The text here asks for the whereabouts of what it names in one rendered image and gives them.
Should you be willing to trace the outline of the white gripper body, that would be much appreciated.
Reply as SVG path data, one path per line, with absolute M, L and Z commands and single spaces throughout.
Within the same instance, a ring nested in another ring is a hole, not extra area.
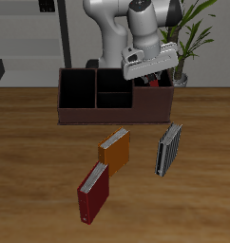
M 161 45 L 161 52 L 152 59 L 146 60 L 144 51 L 136 49 L 132 45 L 122 51 L 122 69 L 126 80 L 142 77 L 154 72 L 178 65 L 178 47 L 175 43 Z

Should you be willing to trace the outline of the red book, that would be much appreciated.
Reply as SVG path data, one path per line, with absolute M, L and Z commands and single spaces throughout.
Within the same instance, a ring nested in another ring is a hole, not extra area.
M 99 168 L 99 166 L 102 169 L 102 172 L 94 181 L 91 188 L 85 192 L 83 187 L 86 181 L 90 178 L 91 174 Z M 90 225 L 109 196 L 108 166 L 97 162 L 77 188 L 77 196 L 81 221 Z
M 158 79 L 156 77 L 155 74 L 148 74 L 146 76 L 147 80 L 148 80 L 148 86 L 158 86 L 159 85 L 159 82 L 158 82 Z

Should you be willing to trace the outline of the dark brown desk caddy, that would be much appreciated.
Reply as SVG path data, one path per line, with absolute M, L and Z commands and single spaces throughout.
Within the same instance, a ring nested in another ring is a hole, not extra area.
M 168 124 L 174 86 L 164 72 L 157 86 L 125 80 L 119 68 L 62 68 L 60 124 Z

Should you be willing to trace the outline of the grey striped book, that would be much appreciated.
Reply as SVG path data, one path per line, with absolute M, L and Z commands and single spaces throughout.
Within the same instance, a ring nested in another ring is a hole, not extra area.
M 178 153 L 182 126 L 170 124 L 158 144 L 155 173 L 163 177 Z

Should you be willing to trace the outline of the orange book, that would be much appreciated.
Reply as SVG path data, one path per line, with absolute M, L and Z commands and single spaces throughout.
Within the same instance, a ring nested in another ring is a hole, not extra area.
M 112 177 L 129 161 L 130 132 L 120 127 L 98 144 L 98 159 Z

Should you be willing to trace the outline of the green pot plant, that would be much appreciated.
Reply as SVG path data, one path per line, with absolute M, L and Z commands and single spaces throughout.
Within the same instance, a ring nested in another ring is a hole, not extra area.
M 175 87 L 186 87 L 187 85 L 188 77 L 182 72 L 185 60 L 189 57 L 197 57 L 197 54 L 195 54 L 194 51 L 198 47 L 213 42 L 213 39 L 207 39 L 207 36 L 210 34 L 211 27 L 206 28 L 199 36 L 197 36 L 197 31 L 201 24 L 201 20 L 196 24 L 192 24 L 191 27 L 188 26 L 188 23 L 201 11 L 217 2 L 217 0 L 205 0 L 199 4 L 199 1 L 200 0 L 196 0 L 196 2 L 189 9 L 182 9 L 182 19 L 177 25 L 167 27 L 165 30 L 160 29 L 163 36 L 163 43 L 176 43 L 179 45 L 179 49 L 182 51 L 177 52 L 179 64 L 176 67 L 171 67 L 169 69 L 169 74 Z M 179 39 L 182 28 L 187 29 L 186 34 L 188 35 L 188 40 L 185 44 Z

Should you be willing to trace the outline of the white shelf unit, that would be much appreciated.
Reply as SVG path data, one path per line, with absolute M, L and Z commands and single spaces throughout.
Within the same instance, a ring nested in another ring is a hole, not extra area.
M 0 0 L 0 87 L 56 87 L 65 65 L 58 0 Z

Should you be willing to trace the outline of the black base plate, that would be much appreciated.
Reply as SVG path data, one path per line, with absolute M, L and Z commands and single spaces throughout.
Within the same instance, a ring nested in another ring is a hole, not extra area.
M 98 68 L 99 60 L 98 59 L 90 59 L 86 62 L 86 68 Z

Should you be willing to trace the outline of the black upright post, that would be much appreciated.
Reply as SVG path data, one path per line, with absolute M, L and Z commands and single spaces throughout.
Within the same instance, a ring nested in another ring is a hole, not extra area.
M 59 22 L 60 22 L 65 68 L 71 68 L 71 55 L 70 55 L 70 46 L 69 46 L 69 37 L 68 37 L 68 28 L 67 28 L 66 0 L 57 0 L 57 7 L 59 12 Z

